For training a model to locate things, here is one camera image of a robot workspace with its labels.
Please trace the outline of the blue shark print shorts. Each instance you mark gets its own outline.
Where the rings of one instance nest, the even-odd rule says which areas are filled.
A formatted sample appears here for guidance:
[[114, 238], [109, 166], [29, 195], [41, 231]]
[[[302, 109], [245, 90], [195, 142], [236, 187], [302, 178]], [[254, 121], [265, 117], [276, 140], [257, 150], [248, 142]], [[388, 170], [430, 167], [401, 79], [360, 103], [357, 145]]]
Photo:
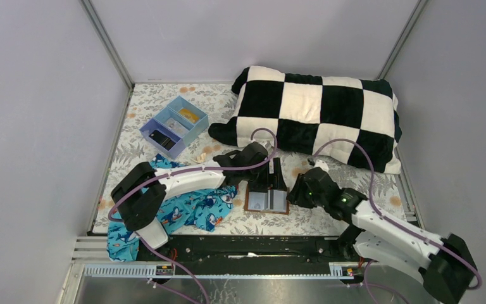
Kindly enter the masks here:
[[[183, 226], [213, 232], [231, 212], [237, 193], [236, 186], [184, 193], [165, 200], [156, 218], [167, 234], [172, 234]], [[137, 259], [139, 238], [123, 222], [111, 221], [107, 235], [109, 259], [116, 262], [132, 262]]]

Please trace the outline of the silver card in box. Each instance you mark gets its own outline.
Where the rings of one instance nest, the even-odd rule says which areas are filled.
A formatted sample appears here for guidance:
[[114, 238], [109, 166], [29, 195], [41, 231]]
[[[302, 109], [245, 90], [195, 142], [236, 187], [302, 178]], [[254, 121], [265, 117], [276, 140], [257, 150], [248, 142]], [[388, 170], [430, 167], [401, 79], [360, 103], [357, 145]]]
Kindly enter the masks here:
[[174, 118], [166, 120], [164, 125], [179, 137], [184, 137], [189, 131], [182, 123]]

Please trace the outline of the blue three-compartment organizer box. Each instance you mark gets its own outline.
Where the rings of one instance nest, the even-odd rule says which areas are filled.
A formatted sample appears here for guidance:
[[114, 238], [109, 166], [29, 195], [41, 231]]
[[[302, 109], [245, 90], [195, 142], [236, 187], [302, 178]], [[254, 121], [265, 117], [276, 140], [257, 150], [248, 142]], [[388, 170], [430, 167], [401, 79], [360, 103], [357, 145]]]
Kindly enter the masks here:
[[147, 142], [175, 159], [208, 127], [208, 115], [179, 96], [149, 119], [139, 132]]

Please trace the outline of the gold card in box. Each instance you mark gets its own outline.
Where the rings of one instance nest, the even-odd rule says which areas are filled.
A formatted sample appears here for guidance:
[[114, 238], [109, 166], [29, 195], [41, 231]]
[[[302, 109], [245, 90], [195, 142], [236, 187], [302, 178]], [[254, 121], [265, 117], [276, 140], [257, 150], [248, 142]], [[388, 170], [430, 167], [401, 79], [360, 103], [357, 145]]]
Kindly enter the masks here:
[[187, 108], [180, 109], [178, 113], [192, 124], [196, 124], [200, 120], [198, 115]]

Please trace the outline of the black white checkered pillow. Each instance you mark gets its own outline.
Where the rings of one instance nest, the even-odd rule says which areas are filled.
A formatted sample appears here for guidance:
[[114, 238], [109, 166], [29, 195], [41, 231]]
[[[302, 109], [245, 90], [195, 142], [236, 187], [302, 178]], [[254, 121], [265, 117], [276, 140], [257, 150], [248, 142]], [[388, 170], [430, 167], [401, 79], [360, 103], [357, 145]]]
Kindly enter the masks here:
[[284, 151], [329, 156], [383, 174], [398, 174], [402, 130], [398, 100], [384, 79], [322, 77], [249, 66], [231, 88], [235, 110], [209, 135], [229, 146], [276, 138]]

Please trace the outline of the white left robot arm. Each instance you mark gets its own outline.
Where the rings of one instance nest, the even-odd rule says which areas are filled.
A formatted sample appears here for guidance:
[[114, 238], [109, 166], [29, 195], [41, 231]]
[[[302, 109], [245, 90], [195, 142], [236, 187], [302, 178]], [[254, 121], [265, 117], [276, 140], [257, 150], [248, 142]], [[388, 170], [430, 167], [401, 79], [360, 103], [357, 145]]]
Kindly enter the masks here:
[[268, 168], [275, 154], [252, 142], [242, 150], [217, 155], [198, 165], [153, 168], [142, 162], [114, 188], [112, 211], [120, 214], [125, 227], [136, 233], [147, 248], [157, 249], [168, 242], [168, 233], [157, 218], [164, 201], [185, 193], [253, 181]]

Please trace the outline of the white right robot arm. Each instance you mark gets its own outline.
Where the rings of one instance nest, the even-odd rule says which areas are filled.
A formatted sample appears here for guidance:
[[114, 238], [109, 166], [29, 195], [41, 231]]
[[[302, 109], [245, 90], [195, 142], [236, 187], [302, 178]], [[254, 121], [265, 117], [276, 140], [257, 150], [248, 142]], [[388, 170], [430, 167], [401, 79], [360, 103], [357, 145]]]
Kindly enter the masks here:
[[303, 208], [322, 207], [347, 223], [338, 238], [340, 252], [355, 252], [403, 272], [441, 303], [459, 303], [475, 279], [477, 266], [463, 238], [442, 237], [373, 208], [364, 194], [340, 188], [319, 167], [298, 175], [287, 200]]

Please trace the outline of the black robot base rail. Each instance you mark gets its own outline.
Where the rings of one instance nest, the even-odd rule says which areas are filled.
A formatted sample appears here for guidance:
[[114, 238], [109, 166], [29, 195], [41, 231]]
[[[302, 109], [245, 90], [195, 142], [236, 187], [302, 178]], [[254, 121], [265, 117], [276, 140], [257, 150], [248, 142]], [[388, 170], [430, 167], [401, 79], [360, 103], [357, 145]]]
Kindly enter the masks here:
[[336, 237], [323, 236], [198, 236], [177, 235], [156, 250], [187, 269], [198, 267], [265, 266], [293, 269], [304, 263], [357, 265], [355, 252], [340, 246]]

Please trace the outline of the black card in box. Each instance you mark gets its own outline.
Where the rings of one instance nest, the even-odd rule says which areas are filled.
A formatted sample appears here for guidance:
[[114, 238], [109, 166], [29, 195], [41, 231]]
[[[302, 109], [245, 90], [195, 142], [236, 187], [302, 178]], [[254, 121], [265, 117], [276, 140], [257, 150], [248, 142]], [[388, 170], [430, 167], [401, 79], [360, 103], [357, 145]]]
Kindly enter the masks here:
[[175, 145], [174, 140], [172, 140], [170, 137], [160, 132], [159, 130], [154, 130], [149, 135], [149, 137], [167, 151], [171, 150], [172, 147], [174, 147]]

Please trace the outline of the brown leather card holder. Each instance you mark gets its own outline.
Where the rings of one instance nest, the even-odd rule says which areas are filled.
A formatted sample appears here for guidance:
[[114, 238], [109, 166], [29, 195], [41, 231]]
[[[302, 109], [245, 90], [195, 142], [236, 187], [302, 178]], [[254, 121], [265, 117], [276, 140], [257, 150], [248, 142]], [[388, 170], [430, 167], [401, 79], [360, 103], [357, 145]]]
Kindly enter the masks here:
[[287, 200], [289, 188], [257, 190], [247, 186], [244, 210], [247, 212], [288, 215], [290, 203]]

